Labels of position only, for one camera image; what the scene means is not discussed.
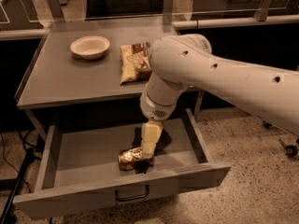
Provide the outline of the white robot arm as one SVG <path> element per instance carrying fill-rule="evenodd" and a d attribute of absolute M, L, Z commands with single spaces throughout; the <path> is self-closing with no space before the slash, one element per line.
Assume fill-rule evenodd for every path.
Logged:
<path fill-rule="evenodd" d="M 190 86 L 299 135 L 299 73 L 212 54 L 202 35 L 172 35 L 149 48 L 150 79 L 140 98 L 147 119 L 166 120 Z"/>

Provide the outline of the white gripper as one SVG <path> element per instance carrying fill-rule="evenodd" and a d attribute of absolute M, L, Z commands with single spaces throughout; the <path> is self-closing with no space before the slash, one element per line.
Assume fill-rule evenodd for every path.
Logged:
<path fill-rule="evenodd" d="M 140 97 L 142 114 L 149 120 L 142 125 L 141 149 L 145 159 L 153 156 L 164 129 L 160 121 L 168 119 L 177 106 L 179 96 L 187 90 L 184 84 L 173 83 L 152 73 Z"/>

